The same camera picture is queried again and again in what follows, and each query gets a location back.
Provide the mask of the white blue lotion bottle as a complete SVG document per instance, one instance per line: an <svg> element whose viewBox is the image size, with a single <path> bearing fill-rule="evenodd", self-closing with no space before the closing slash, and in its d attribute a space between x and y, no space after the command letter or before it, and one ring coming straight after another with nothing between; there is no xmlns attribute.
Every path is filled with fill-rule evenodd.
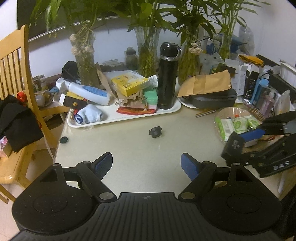
<svg viewBox="0 0 296 241"><path fill-rule="evenodd" d="M103 106L107 106L110 102L110 94L107 91L91 86L77 84L75 82L66 81L63 78L59 78L56 81L56 87L61 91L68 90L69 92L83 97L88 101Z"/></svg>

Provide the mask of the small black button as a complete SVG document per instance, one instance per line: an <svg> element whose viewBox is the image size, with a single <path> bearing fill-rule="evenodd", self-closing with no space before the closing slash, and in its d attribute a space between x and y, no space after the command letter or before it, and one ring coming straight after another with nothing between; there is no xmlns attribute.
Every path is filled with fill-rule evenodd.
<svg viewBox="0 0 296 241"><path fill-rule="evenodd" d="M61 144L65 144L65 143L68 142L68 138L67 138L66 136L63 136L63 137L60 138L59 142L60 142Z"/></svg>

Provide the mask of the green wet wipes pack middle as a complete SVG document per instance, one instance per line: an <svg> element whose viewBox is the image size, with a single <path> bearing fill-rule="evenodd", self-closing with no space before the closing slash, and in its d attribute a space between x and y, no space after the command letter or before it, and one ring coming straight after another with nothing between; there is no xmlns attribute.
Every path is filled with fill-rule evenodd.
<svg viewBox="0 0 296 241"><path fill-rule="evenodd" d="M234 118L233 125L237 134L245 133L248 129L247 119L243 116Z"/></svg>

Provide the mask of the green wet wipes pack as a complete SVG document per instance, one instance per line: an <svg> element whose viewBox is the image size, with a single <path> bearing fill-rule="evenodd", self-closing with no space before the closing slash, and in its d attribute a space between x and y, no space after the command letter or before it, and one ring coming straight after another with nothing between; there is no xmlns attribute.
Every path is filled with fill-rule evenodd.
<svg viewBox="0 0 296 241"><path fill-rule="evenodd" d="M251 130L256 129L258 126L262 124L261 121L259 121L252 115L245 116L244 118L247 120L248 128Z"/></svg>
<svg viewBox="0 0 296 241"><path fill-rule="evenodd" d="M227 142L230 135L233 132L236 132L232 120L215 118L215 122L218 127L220 137L222 138L223 141Z"/></svg>
<svg viewBox="0 0 296 241"><path fill-rule="evenodd" d="M237 134L245 133L248 129L247 119L243 116L234 118L233 125Z"/></svg>

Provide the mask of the brown paper envelope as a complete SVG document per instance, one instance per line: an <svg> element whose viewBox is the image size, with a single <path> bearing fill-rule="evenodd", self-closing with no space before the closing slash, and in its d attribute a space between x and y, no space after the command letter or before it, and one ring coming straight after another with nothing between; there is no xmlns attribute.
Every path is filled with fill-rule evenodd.
<svg viewBox="0 0 296 241"><path fill-rule="evenodd" d="M209 75L196 75L185 80L177 97L221 92L231 88L231 77L227 70Z"/></svg>

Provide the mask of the black rectangular box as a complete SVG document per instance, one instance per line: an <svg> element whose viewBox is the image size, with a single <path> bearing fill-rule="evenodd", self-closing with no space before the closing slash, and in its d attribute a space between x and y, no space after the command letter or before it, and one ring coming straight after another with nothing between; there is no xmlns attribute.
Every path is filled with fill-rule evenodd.
<svg viewBox="0 0 296 241"><path fill-rule="evenodd" d="M228 152L236 152L236 153L242 153L243 150L243 145L245 141L240 135L237 133L233 132L228 141L226 142L223 151L228 151Z"/></svg>

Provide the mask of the green white tissue pack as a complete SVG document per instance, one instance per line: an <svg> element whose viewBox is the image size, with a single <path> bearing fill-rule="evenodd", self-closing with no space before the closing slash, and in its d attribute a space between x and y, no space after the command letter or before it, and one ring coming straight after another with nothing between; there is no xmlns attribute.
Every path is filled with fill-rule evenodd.
<svg viewBox="0 0 296 241"><path fill-rule="evenodd" d="M148 109L157 109L158 106L158 95L155 89L144 89L144 97L147 102Z"/></svg>

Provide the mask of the green wet wipes pack right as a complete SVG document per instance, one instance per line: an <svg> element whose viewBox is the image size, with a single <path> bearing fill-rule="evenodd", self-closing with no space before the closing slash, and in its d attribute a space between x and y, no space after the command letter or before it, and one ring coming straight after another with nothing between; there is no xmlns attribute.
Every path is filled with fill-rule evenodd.
<svg viewBox="0 0 296 241"><path fill-rule="evenodd" d="M245 116L244 118L247 120L248 128L251 130L256 129L258 126L262 124L261 121L259 121L252 115Z"/></svg>

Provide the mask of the woven paper plate basket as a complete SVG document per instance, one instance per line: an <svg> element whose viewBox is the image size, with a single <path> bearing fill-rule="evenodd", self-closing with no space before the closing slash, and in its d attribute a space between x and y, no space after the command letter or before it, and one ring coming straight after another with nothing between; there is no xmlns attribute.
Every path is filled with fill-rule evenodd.
<svg viewBox="0 0 296 241"><path fill-rule="evenodd" d="M228 107L228 108L224 108L222 110L220 110L215 118L220 118L220 119L231 119L232 122L234 121L234 118L238 117L238 116L248 116L248 115L252 115L254 116L255 118L257 118L255 116L255 114L251 114L249 111L243 109L243 108L236 108L236 107ZM222 138L220 137L220 133L219 133L219 130L218 130L218 127L216 125L216 122L215 122L215 128L216 128L216 132L220 138L220 140L224 143L226 143L225 141L222 140Z"/></svg>

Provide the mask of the white rolled sock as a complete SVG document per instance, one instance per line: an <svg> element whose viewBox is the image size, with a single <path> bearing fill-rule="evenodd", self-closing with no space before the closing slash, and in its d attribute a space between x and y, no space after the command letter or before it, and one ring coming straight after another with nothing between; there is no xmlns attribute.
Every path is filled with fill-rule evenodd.
<svg viewBox="0 0 296 241"><path fill-rule="evenodd" d="M86 107L74 114L74 120L79 125L95 123L103 119L103 112L94 104L88 104Z"/></svg>

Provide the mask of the yellow cardboard box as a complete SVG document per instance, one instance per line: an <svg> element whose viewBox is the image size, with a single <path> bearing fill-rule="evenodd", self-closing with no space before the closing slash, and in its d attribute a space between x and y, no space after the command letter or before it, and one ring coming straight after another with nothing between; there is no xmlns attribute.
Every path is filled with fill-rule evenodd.
<svg viewBox="0 0 296 241"><path fill-rule="evenodd" d="M111 78L112 83L116 86L118 90L124 96L130 96L138 91L144 90L151 84L149 80L138 74L135 71L129 71L122 75L118 75Z"/></svg>

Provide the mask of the dark grey zip case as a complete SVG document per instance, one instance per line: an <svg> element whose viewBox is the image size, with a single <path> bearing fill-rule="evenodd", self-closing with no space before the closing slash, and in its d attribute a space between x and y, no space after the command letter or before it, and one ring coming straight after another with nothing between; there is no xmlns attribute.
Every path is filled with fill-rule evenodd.
<svg viewBox="0 0 296 241"><path fill-rule="evenodd" d="M212 99L236 99L237 93L234 89L224 90L220 92L213 92L208 94L197 94L191 95L189 98L197 98L197 97L204 97L204 98L212 98Z"/></svg>

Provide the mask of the black thermos bottle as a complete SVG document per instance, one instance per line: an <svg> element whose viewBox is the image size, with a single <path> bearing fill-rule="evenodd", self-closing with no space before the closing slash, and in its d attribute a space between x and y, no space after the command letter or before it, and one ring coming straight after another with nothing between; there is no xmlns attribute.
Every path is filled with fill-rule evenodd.
<svg viewBox="0 0 296 241"><path fill-rule="evenodd" d="M169 42L161 44L157 87L158 107L161 109L170 109L174 104L178 61L181 52L178 44Z"/></svg>

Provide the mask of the wooden chair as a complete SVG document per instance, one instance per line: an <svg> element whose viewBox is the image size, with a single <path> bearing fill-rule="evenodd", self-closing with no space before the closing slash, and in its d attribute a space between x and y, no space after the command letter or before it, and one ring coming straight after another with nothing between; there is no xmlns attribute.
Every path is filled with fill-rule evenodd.
<svg viewBox="0 0 296 241"><path fill-rule="evenodd" d="M44 121L45 116L51 114L65 113L69 108L60 106L39 110L34 90L33 78L29 63L29 27L23 25L21 29L15 30L1 40L1 100L8 94L16 96L24 91L27 96L27 104L41 124L44 141L49 154L51 148L56 148L59 141L49 130ZM8 158L1 158L1 200L8 203L14 202L16 198L4 188L4 184L18 182L24 189L32 182L26 177L32 154L36 150L36 142L22 148L19 152L11 153Z"/></svg>

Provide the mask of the glass vase with bamboo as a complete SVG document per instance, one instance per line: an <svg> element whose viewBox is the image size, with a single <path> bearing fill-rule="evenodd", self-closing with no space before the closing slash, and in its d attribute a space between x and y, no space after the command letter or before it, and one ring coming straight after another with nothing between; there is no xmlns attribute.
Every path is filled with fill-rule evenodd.
<svg viewBox="0 0 296 241"><path fill-rule="evenodd" d="M71 52L75 56L81 84L99 87L94 63L94 25L98 18L106 23L107 15L118 1L36 1L31 21L44 18L47 33L64 26L71 33Z"/></svg>

